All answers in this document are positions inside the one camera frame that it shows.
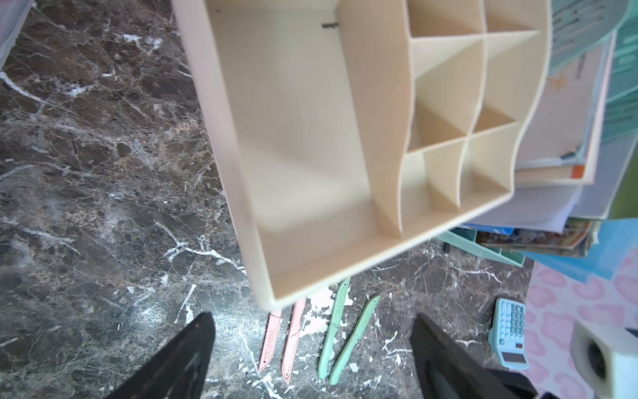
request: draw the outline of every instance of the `beige organizer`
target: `beige organizer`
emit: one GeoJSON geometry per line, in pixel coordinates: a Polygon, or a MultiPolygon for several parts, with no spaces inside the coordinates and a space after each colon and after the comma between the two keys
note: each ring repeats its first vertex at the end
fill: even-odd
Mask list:
{"type": "Polygon", "coordinates": [[[174,8],[262,308],[289,305],[512,195],[549,61],[548,0],[174,8]]]}

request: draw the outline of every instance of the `calculator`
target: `calculator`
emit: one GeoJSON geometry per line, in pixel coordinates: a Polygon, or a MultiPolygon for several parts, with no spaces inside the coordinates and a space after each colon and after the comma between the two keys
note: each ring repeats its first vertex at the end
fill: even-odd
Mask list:
{"type": "Polygon", "coordinates": [[[525,305],[498,298],[487,341],[502,366],[513,370],[530,368],[525,356],[525,305]]]}

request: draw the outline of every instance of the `pink patterned cloth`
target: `pink patterned cloth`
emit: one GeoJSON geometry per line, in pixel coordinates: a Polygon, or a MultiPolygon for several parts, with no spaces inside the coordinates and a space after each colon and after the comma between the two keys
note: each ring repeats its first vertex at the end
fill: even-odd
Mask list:
{"type": "Polygon", "coordinates": [[[593,276],[583,284],[536,262],[525,305],[530,369],[523,373],[538,392],[550,391],[562,399],[593,398],[569,354],[574,322],[638,328],[638,248],[630,251],[613,281],[593,276]]]}

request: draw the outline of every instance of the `marble countertop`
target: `marble countertop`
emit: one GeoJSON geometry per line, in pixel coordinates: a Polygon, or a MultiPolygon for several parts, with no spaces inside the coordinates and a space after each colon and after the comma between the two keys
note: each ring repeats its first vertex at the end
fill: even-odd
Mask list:
{"type": "Polygon", "coordinates": [[[168,0],[37,1],[0,74],[0,140],[2,398],[103,397],[202,311],[217,326],[204,398],[419,397],[417,313],[494,367],[494,300],[527,291],[530,264],[445,254],[434,239],[352,278],[337,352],[366,299],[382,300],[337,386],[315,371],[326,290],[306,305],[290,385],[279,368],[291,309],[258,373],[267,314],[168,0]]]}

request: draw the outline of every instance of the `paper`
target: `paper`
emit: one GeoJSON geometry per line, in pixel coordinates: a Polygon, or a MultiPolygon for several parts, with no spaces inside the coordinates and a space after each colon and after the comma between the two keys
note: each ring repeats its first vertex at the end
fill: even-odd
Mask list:
{"type": "Polygon", "coordinates": [[[582,190],[572,216],[585,219],[606,219],[627,165],[634,153],[638,135],[623,137],[602,144],[596,168],[596,181],[582,190]]]}
{"type": "Polygon", "coordinates": [[[582,186],[518,188],[511,200],[470,223],[563,232],[582,186]]]}

